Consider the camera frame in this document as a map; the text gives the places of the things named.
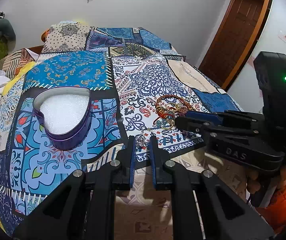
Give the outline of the hand in orange sleeve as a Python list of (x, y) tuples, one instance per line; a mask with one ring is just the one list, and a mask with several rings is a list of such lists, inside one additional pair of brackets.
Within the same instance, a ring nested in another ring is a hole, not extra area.
[[(245, 174), (247, 176), (247, 191), (251, 194), (256, 193), (260, 189), (260, 183), (258, 181), (259, 173), (255, 170), (246, 168)], [(283, 166), (280, 169), (274, 181), (278, 190), (283, 189), (286, 186), (286, 166)]]

